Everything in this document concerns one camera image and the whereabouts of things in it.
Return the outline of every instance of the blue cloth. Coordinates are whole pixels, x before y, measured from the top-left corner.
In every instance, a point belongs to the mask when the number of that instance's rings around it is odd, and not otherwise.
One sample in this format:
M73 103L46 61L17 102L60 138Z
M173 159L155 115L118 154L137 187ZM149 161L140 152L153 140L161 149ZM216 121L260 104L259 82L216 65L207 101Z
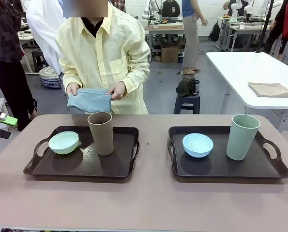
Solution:
M76 96L70 94L67 106L75 107L87 113L110 113L111 94L106 95L106 92L106 89L78 89Z
M63 0L58 0L58 2L60 4L61 8L63 9Z
M183 18L195 15L196 12L194 11L191 1L190 0L182 0L182 16Z

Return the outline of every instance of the black serving tray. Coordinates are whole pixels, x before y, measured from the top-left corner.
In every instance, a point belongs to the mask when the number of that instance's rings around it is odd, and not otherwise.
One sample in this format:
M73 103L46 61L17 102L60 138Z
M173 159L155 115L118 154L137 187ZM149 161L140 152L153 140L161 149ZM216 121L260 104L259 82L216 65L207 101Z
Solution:
M288 178L288 168L281 159L279 148L263 138L258 131L249 151L242 161L226 155L230 127L172 127L169 129L168 150L172 159L173 172L180 177L193 178ZM211 153L204 158L193 158L183 148L182 139L191 133L201 133L213 141ZM277 153L271 159L263 148L270 144Z
M79 146L75 151L58 155L48 147L43 156L38 155L42 144L64 131L74 131L79 135ZM138 129L114 127L113 136L114 152L109 156L99 156L93 150L89 127L58 127L36 146L24 173L36 176L127 178L133 173L139 152Z

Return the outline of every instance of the light green bowl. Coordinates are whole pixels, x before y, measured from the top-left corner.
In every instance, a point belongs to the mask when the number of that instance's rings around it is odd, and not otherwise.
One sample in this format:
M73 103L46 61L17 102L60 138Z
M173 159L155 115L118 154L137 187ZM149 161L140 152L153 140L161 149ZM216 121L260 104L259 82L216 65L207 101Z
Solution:
M59 155L66 155L74 151L79 143L79 136L72 131L56 134L49 140L49 147Z

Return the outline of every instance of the brown cup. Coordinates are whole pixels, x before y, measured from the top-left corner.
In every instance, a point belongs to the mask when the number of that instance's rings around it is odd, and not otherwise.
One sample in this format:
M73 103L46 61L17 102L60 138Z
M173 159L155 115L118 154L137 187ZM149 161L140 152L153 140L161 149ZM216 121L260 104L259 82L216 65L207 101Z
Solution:
M98 112L88 117L94 140L93 149L100 156L108 156L114 151L112 118L107 112Z

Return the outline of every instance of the person in yellow shirt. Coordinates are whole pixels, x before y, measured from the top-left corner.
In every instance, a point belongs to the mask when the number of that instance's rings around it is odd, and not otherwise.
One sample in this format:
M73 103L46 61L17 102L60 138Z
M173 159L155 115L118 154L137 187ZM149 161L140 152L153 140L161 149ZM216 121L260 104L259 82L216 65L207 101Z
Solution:
M74 4L80 17L69 18L56 36L66 93L108 89L114 114L147 114L143 82L150 49L142 25L107 0Z

